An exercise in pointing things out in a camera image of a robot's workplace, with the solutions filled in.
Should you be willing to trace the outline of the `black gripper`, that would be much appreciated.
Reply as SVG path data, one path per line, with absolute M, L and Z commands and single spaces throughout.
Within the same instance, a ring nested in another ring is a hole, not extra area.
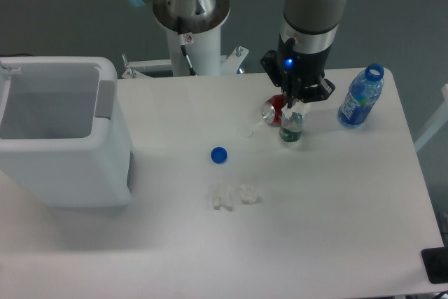
M 276 50 L 268 50 L 260 63 L 274 86 L 281 89 L 285 104 L 327 100 L 335 85 L 325 77 L 325 64 L 333 43 L 300 48 L 292 37 L 279 38 Z

